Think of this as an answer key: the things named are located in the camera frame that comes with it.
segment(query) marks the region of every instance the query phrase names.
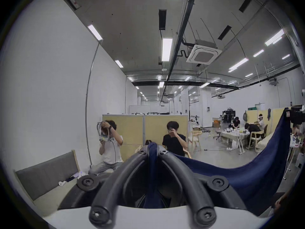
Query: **hand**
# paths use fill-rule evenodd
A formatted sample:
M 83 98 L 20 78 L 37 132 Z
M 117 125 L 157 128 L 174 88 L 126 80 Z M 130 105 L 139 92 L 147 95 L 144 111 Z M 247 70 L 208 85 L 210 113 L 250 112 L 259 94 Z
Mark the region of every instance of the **hand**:
M 175 137 L 177 137 L 177 135 L 178 135 L 174 128 L 170 129 L 169 134 L 173 134 Z
M 103 121 L 102 124 L 101 124 L 101 127 L 109 129 L 110 124 L 108 122 L 106 122 L 106 121 Z

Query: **jeans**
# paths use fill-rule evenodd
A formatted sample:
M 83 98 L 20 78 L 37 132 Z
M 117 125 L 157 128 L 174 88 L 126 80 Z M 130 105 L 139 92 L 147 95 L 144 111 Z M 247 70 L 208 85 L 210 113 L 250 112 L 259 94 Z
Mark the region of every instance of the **jeans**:
M 102 161 L 99 164 L 97 164 L 94 168 L 90 169 L 88 174 L 89 175 L 98 175 L 99 173 L 102 173 L 108 169 L 116 170 L 117 168 L 119 168 L 121 166 L 121 164 L 122 163 L 108 164 L 108 163 Z

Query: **white t-shirt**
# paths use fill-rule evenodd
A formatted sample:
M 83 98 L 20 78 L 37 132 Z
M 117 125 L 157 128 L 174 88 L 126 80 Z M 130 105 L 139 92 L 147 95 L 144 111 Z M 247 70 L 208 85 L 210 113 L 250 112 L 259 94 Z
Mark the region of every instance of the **white t-shirt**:
M 120 146 L 114 138 L 105 142 L 105 152 L 103 153 L 103 158 L 104 162 L 110 165 L 123 162 L 120 153 Z
M 264 128 L 265 128 L 264 121 L 263 121 L 263 120 L 261 120 L 261 121 L 259 122 L 259 124 L 260 124 L 260 128 L 261 128 L 261 130 L 264 130 Z

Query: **hair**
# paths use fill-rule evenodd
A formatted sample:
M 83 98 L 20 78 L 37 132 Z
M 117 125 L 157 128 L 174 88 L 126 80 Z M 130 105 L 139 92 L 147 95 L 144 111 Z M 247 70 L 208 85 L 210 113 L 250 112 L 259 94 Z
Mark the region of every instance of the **hair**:
M 170 121 L 167 123 L 166 127 L 168 130 L 170 130 L 170 128 L 174 128 L 175 130 L 177 130 L 179 128 L 179 124 L 176 121 Z
M 105 120 L 106 122 L 108 122 L 109 124 L 111 124 L 111 126 L 113 127 L 113 129 L 116 130 L 116 124 L 113 120 Z

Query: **ceiling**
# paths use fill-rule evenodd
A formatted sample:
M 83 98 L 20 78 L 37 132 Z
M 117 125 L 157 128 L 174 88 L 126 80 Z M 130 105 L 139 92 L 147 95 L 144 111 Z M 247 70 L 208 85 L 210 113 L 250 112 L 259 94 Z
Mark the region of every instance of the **ceiling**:
M 134 84 L 141 81 L 157 81 L 158 75 L 166 80 L 170 62 L 159 64 L 162 55 L 162 37 L 173 38 L 171 57 L 177 41 L 187 0 L 76 0 L 81 7 L 75 14 L 84 25 L 93 24 L 103 37 L 102 46 L 113 60 L 119 60 L 121 69 L 131 76 Z M 171 80 L 185 83 L 189 81 L 213 81 L 240 86 L 249 79 L 263 77 L 266 70 L 285 70 L 298 63 L 288 38 L 284 35 L 276 44 L 265 45 L 265 41 L 281 28 L 272 15 L 262 7 L 266 0 L 252 0 L 245 11 L 239 11 L 244 0 L 195 0 L 189 22 L 184 31 L 184 39 L 195 43 L 195 39 L 215 42 L 223 52 L 210 65 L 187 63 L 185 56 L 177 57 Z M 159 30 L 159 9 L 166 11 L 166 29 Z M 222 40 L 218 37 L 226 26 L 231 30 Z M 180 50 L 189 54 L 188 48 L 181 44 Z M 249 61 L 231 73 L 228 70 L 235 63 L 248 58 Z M 167 94 L 179 93 L 178 86 L 170 86 Z M 157 101 L 157 86 L 139 86 L 149 101 Z

